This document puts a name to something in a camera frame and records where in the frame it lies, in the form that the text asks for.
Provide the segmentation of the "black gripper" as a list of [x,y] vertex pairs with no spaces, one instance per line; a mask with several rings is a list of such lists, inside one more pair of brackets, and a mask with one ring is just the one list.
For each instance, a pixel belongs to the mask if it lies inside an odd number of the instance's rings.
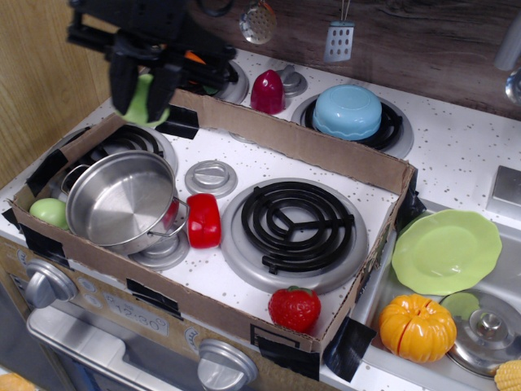
[[[138,81],[138,66],[154,68],[147,96],[149,122],[159,121],[182,79],[223,86],[232,45],[198,25],[187,1],[70,1],[68,41],[105,54],[112,104],[126,114]],[[185,58],[194,51],[210,66]]]

